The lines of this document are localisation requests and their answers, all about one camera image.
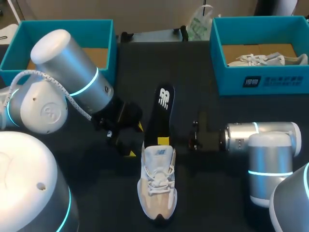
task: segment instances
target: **black table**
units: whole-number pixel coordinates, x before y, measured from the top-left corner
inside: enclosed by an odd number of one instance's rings
[[[178,138],[187,138],[198,112],[207,111],[212,131],[229,122],[293,121],[303,141],[309,139],[308,96],[219,98],[209,51],[208,42],[120,44],[116,92],[141,106],[146,127],[157,84],[172,82],[171,126]],[[94,131],[72,107],[60,131],[32,135],[53,152],[67,179],[79,208],[80,232],[273,231],[268,211],[249,200],[246,158],[190,154],[176,147],[177,207],[172,222],[158,228],[147,220],[137,196],[140,160],[118,156],[106,146],[105,133]],[[141,142],[142,135],[126,131],[122,139]],[[309,161],[308,149],[303,143],[294,170]]]

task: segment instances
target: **plastic bag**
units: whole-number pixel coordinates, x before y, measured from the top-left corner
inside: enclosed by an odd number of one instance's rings
[[[190,20],[190,23],[187,26],[189,41],[209,40],[211,36],[212,11],[213,7],[211,5],[206,4],[200,6],[194,12]]]

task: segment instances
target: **teal box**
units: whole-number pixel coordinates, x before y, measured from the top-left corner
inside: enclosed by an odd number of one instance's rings
[[[309,56],[309,23],[302,16],[222,17],[213,20],[211,60],[221,96],[309,93],[309,65],[227,66],[222,45],[271,43],[292,44],[297,56],[304,53]]]
[[[7,86],[27,68],[35,43],[56,29],[67,30],[81,47],[108,48],[106,68],[99,71],[114,85],[117,41],[112,20],[48,20],[22,21],[19,25],[0,65],[0,75]],[[18,83],[22,84],[26,80],[22,79]]]

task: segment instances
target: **white cable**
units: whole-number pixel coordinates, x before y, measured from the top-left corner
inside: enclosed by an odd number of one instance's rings
[[[12,1],[11,1],[11,0],[8,0],[8,3],[9,3],[9,5],[10,5],[10,7],[11,7],[11,10],[13,11],[13,14],[14,14],[14,16],[15,16],[15,18],[16,18],[18,24],[20,24],[20,18],[19,18],[19,16],[18,16],[17,12],[16,12],[16,9],[15,9],[15,7],[14,7]]]
[[[76,101],[70,96],[70,94],[67,92],[67,90],[54,78],[52,78],[50,75],[47,75],[43,72],[37,71],[37,70],[25,70],[22,71],[21,73],[17,74],[16,77],[13,79],[11,85],[10,85],[10,89],[9,92],[5,98],[5,101],[3,103],[3,107],[6,108],[8,103],[11,100],[12,97],[12,93],[13,90],[15,89],[17,82],[24,76],[27,75],[38,75],[40,77],[42,77],[43,80],[46,81],[50,81],[51,83],[53,83],[58,89],[60,89],[66,96],[66,98],[69,100],[69,102],[72,104],[72,106],[79,112],[81,113],[85,118],[87,118],[89,121],[91,120],[91,115],[89,115],[87,112],[85,112],[77,103]]]
[[[0,104],[1,130],[4,130],[6,127],[6,116],[4,110],[3,104]]]

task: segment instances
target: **black insole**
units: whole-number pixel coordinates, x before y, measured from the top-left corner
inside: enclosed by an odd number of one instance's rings
[[[171,84],[160,84],[156,88],[152,114],[145,131],[145,147],[158,145],[158,137],[170,137],[169,120],[174,97],[175,89]]]

